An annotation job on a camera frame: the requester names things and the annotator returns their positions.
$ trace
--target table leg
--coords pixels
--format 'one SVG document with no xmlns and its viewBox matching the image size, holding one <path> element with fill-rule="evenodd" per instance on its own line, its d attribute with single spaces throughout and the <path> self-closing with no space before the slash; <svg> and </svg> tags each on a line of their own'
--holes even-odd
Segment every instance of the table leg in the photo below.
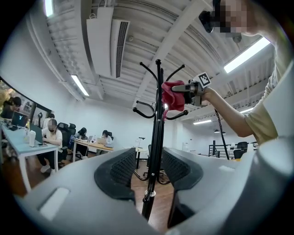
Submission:
<svg viewBox="0 0 294 235">
<path fill-rule="evenodd" d="M 29 193 L 31 191 L 31 186 L 28 181 L 26 161 L 24 157 L 19 157 L 18 159 L 19 159 L 20 172 L 22 173 L 23 183 L 24 183 L 24 186 L 26 187 L 27 193 Z"/>
<path fill-rule="evenodd" d="M 136 169 L 139 169 L 139 160 L 140 160 L 140 152 L 138 152 L 138 159 L 137 159 Z"/>
<path fill-rule="evenodd" d="M 75 151 L 77 149 L 77 142 L 74 142 L 73 144 L 73 162 L 75 162 Z"/>
<path fill-rule="evenodd" d="M 55 172 L 58 171 L 58 150 L 54 151 L 54 168 Z"/>
</svg>

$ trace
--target wooden floor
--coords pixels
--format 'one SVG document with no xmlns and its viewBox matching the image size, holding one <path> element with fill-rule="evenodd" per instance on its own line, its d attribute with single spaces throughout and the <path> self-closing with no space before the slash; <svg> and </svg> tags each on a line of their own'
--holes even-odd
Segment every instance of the wooden floor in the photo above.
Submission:
<svg viewBox="0 0 294 235">
<path fill-rule="evenodd" d="M 50 176 L 49 173 L 41 173 L 41 164 L 39 163 L 36 156 L 28 157 L 27 160 L 27 173 L 30 185 L 34 188 L 37 184 L 45 180 Z M 137 170 L 138 174 L 143 177 L 143 173 L 147 171 L 146 161 L 140 161 L 140 168 Z M 26 189 L 23 184 L 21 176 L 19 161 L 18 160 L 7 160 L 5 158 L 4 164 L 2 164 L 2 172 L 8 185 L 11 188 L 13 194 L 24 196 Z M 168 178 L 161 177 L 161 181 L 166 181 Z M 134 174 L 132 177 L 131 188 L 135 191 L 136 196 L 136 208 L 139 213 L 142 211 L 144 192 L 147 189 L 148 181 L 140 181 Z M 174 188 L 171 184 L 161 185 L 156 183 L 155 185 L 156 196 L 149 219 L 149 224 L 160 232 L 167 230 L 167 220 L 169 217 L 170 207 L 173 198 Z"/>
</svg>

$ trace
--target railing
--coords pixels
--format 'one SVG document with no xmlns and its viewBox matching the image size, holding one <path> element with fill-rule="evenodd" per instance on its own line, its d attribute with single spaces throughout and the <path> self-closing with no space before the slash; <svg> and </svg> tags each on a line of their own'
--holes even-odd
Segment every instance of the railing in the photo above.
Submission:
<svg viewBox="0 0 294 235">
<path fill-rule="evenodd" d="M 253 144 L 254 150 L 258 149 L 259 145 L 257 142 L 252 142 L 248 144 Z M 233 150 L 230 150 L 231 145 L 226 145 L 228 150 L 229 158 L 234 159 L 234 151 L 237 149 L 237 145 L 234 146 Z M 217 158 L 225 157 L 226 158 L 226 151 L 223 145 L 209 145 L 209 157 L 215 156 Z"/>
</svg>

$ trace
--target red cloth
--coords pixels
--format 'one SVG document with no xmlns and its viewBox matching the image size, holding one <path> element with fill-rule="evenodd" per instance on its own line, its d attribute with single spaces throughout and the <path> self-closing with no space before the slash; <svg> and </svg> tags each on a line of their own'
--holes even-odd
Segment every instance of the red cloth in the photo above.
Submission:
<svg viewBox="0 0 294 235">
<path fill-rule="evenodd" d="M 183 81 L 175 82 L 164 82 L 161 87 L 164 90 L 162 93 L 162 102 L 168 105 L 168 109 L 164 111 L 164 118 L 166 118 L 166 113 L 168 110 L 178 110 L 184 111 L 185 108 L 185 98 L 183 92 L 173 92 L 171 88 L 173 86 L 184 85 Z"/>
</svg>

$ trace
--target ceiling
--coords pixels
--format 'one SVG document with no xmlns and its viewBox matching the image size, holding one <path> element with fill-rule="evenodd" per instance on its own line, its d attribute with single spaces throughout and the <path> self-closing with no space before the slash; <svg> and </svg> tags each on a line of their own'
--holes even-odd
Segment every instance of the ceiling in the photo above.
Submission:
<svg viewBox="0 0 294 235">
<path fill-rule="evenodd" d="M 47 27 L 54 47 L 69 74 L 77 74 L 89 91 L 90 98 L 103 100 L 116 98 L 128 108 L 136 101 L 154 103 L 156 82 L 139 65 L 143 62 L 156 72 L 155 60 L 162 61 L 164 78 L 182 64 L 186 67 L 171 81 L 188 80 L 201 72 L 211 78 L 212 87 L 236 109 L 254 105 L 262 97 L 274 65 L 274 49 L 268 46 L 259 57 L 227 74 L 223 67 L 260 36 L 242 37 L 236 44 L 232 38 L 207 33 L 198 16 L 204 9 L 211 10 L 211 0 L 117 0 L 113 18 L 130 21 L 125 43 L 120 78 L 106 78 L 95 74 L 85 40 L 85 12 L 95 13 L 105 1 L 55 0 L 54 15 L 47 18 Z M 214 116 L 211 105 L 194 107 L 182 120 L 201 120 Z"/>
</svg>

